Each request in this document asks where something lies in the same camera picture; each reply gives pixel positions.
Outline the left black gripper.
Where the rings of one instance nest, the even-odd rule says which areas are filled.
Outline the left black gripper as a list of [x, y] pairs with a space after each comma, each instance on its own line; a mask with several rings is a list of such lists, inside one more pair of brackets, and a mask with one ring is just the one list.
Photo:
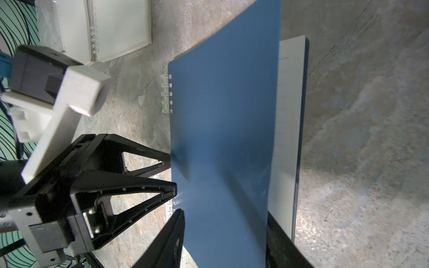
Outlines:
[[[124, 153], [157, 160], [128, 170]], [[171, 168], [169, 154], [116, 134], [80, 135], [8, 197], [6, 214], [42, 267], [101, 249], [177, 195], [176, 183], [149, 178]]]

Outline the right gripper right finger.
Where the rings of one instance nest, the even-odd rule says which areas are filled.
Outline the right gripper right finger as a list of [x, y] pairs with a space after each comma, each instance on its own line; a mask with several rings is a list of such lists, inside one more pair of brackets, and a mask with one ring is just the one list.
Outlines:
[[266, 267], [313, 268], [313, 265], [299, 252], [270, 212], [267, 225]]

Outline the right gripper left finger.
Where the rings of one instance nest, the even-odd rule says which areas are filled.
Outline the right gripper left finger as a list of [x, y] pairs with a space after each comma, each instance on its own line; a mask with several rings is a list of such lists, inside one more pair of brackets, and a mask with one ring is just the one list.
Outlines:
[[133, 268], [179, 268], [185, 233], [185, 215], [176, 210]]

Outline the blue cover notebook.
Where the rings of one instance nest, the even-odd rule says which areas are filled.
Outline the blue cover notebook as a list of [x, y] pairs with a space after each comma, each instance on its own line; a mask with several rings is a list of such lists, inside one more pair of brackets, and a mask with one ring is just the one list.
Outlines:
[[174, 208], [200, 268], [266, 268], [280, 1], [256, 1], [168, 65]]

